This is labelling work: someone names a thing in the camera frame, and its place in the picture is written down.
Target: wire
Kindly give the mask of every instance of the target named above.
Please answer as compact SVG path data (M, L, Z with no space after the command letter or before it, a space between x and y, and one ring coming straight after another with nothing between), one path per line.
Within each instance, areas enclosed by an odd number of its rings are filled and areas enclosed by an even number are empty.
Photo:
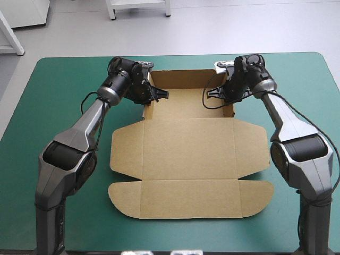
M246 96L244 96L244 97L241 97L241 98L236 99L236 100L233 100L233 101L229 101L229 102L227 102L227 103L225 103L225 104L223 104L223 105L216 106L216 107L207 106L207 105L205 104L205 102L204 102L204 96L205 96L205 93L206 93L207 88L209 87L210 83L212 82L212 80L214 79L214 77L215 77L216 75L217 75L217 73L214 74L214 75L209 79L209 81L208 81L206 87L203 89L203 93L202 93L202 104L203 104L203 106L204 106L206 109L209 109L209 110L220 109L220 108L222 108L222 107L225 107L225 106L228 106L228 105L231 105L231 104L234 104L234 103L241 102L242 100L244 100L244 99L246 99L246 98L248 98L248 97L251 97L251 96L253 96L253 95L255 95L255 94L263 93L263 92L264 92L264 91L257 91L257 92L255 92L255 93L253 93L253 94L246 95Z
M91 162L91 160L94 158L95 153L97 151L98 145L99 145L99 140L100 140L100 136L101 136L101 131L103 129L103 125L104 125L104 115L105 115L105 102L102 100L102 105L101 105L101 113L100 113L100 126L99 126L99 131L98 131L98 136L97 136L97 141L96 144L93 148L93 151L91 153L91 157L88 161L88 163Z
M279 98L281 98L292 110L294 110L297 114L299 114L301 117L303 117L309 124L311 124L312 126L314 126L321 134L324 135L324 137L326 137L326 139L329 141L329 143L331 144L331 146L334 148L338 163L339 163L339 170L340 170L340 155L339 155L339 151L336 148L335 144L333 143L333 141L331 140L331 138L321 129L319 128L313 121L311 121L309 118L307 118L304 114L302 114L299 110L297 110L291 103L288 102L287 99L285 99L282 95L275 93L273 91L267 91L267 94L271 94L274 96L277 96ZM332 200L329 199L328 201L326 201L335 191L335 189L338 187L340 182L340 172L339 172L339 176L338 179L336 180L334 186L331 189L331 192L324 198L322 199L316 199L314 201L309 201L308 199L306 199L304 197L304 200L306 201L306 205L304 205L304 207L301 209L300 214L299 214L299 218L297 220L297 235L299 237L299 243L301 247L304 247L305 244L303 243L303 235L302 235L302 231L301 231L301 222L302 222L302 216L307 214L309 206L315 206L315 207L321 207L321 206L327 206L329 205Z
M98 95L97 99L101 100L101 101L103 102L103 104L101 105L100 125L99 125L99 131L98 131L97 140L96 140L95 146L94 146L94 148L93 148L93 151L92 151L92 153L91 153L90 159L87 161L85 168L86 168L87 165L92 161L92 159L94 158L94 156L95 156L95 154L96 154L96 151L97 151L97 149L98 149L99 140L100 140L100 136L101 136L101 131L102 131L103 125L104 125L105 103L108 103L107 100L106 100L105 98L101 98L97 92L95 92L95 91L90 92L90 93L88 93L88 94L86 95L86 97L84 98L84 100L83 100L83 101L81 102L81 104L80 104L80 111L81 111L81 114L84 114L84 111L83 111L83 104L84 104L85 101L89 98L89 96L91 96L91 95L93 95L93 94Z
M278 94L275 90L269 90L269 91L257 91L253 94L249 94L245 97L242 97L240 99L237 99L237 100L234 100L234 101L231 101L231 102L228 102L226 104L223 104L221 106L217 106L217 107L207 107L205 105L205 102L204 102L204 95L205 95L205 92L206 92L206 89L208 88L208 86L210 85L211 81L213 80L213 78L216 76L216 74L210 78L209 82L207 83L206 87L204 88L203 90L203 93L202 93L202 104L203 106L206 108L206 109L219 109L221 107L224 107L224 106L228 106L230 104L233 104L233 103L236 103L236 102L240 102L250 96L253 96L257 93L263 93L262 94L262 97L261 99L263 99L263 96L266 95L266 94L271 94L271 95L274 95L276 97L279 97L281 98L293 111L295 111L297 114L299 114L302 118L304 118L309 124L311 124L312 126L314 126L328 141L329 143L331 144L331 146L334 148L334 151L335 151L335 154L336 154L336 157L337 157L337 160L338 160L338 163L339 163L339 176L338 176L338 179L336 180L334 186L332 187L331 189L331 192L329 194L327 194L325 197L323 197L322 199L316 199L316 200L313 200L313 201L310 201L308 199L306 199L303 194L301 194L300 192L298 192L300 195L303 196L304 200L306 201L306 204L301 208L300 210L300 213L299 213L299 218L297 220L297 235L299 237L299 244L300 244L300 247L304 247L304 243L303 243L303 233L301 231L301 224L302 224L302 218L307 214L308 212L308 209L309 209L309 206L315 206L315 207L322 207L322 206L327 206L329 205L331 202L332 202L332 199L329 199L327 200L332 194L333 192L336 190L336 188L338 187L339 183L340 183L340 154L339 154L339 151L338 149L336 148L335 144L333 143L333 141L331 140L331 138L321 129L319 128L313 121L311 121L309 118L307 118L304 114L302 114L299 110L297 110L291 103L288 102L288 100L286 98L284 98L282 95Z
M81 102L81 104L80 104L80 111L81 111L81 114L84 114L83 105L84 105L85 101L89 98L89 96L91 96L91 95L93 95L93 94L98 95L98 93L95 92L95 91L90 92L90 93L88 93L88 94L86 95L86 97L84 98L84 100Z
M336 148L335 144L333 143L333 141L330 139L330 137L323 131L321 130L321 128L319 128L316 124L314 124L314 122L312 122L309 118L307 118L304 114L302 114L299 110L297 110L291 103L289 103L287 101L287 99L285 99L283 96L281 96L280 94L276 93L276 92L273 92L273 91L266 91L267 94L272 94L274 96L277 96L279 98L281 98L292 110L294 110L297 114L299 114L301 117L303 117L309 124L311 124L312 126L314 126L321 134L324 135L324 137L326 137L326 139L329 141L329 143L331 144L331 146L334 148L334 151L335 151L335 154L336 154L336 157L338 159L338 162L339 162L339 167L340 167L340 155L339 155L339 151L338 149ZM338 187L339 185L339 182L340 182L340 173L339 173L339 177L338 179L336 180L333 188L332 188L332 191L331 193L326 196L325 198L328 198L334 191L335 189ZM320 202L320 201L323 201L325 198L323 198L322 200L315 200L314 202Z

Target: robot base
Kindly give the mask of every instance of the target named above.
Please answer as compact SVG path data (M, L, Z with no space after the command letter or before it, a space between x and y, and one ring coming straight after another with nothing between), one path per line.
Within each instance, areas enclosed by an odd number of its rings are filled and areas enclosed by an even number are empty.
M309 255L309 254L303 250L297 249L296 251L292 253L292 255ZM328 248L327 255L335 255L335 253L330 248Z
M34 249L31 253L28 253L28 255L37 255L37 249ZM65 250L62 251L59 255L69 255Z

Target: unfolded cardboard box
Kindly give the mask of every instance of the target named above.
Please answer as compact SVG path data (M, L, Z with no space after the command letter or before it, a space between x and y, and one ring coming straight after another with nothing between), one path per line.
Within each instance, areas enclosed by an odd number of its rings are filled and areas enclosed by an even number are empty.
M269 166L264 128L236 120L232 105L202 106L214 70L153 71L150 82L169 91L144 109L144 120L113 133L112 170L141 181L113 183L116 208L134 218L242 218L264 209L274 188L239 178ZM210 86L219 86L222 74ZM209 106L223 102L206 99Z

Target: white object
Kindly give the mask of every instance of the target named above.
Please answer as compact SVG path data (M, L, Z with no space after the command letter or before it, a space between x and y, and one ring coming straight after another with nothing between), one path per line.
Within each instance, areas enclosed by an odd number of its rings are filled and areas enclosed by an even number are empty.
M10 25L6 21L4 15L0 11L0 53L17 53L23 55L25 53L19 40L13 33Z
M49 0L0 0L0 10L11 28L46 23Z
M170 0L106 0L106 5L110 19L116 19L115 10L146 8L146 7L165 7L166 16L171 16Z

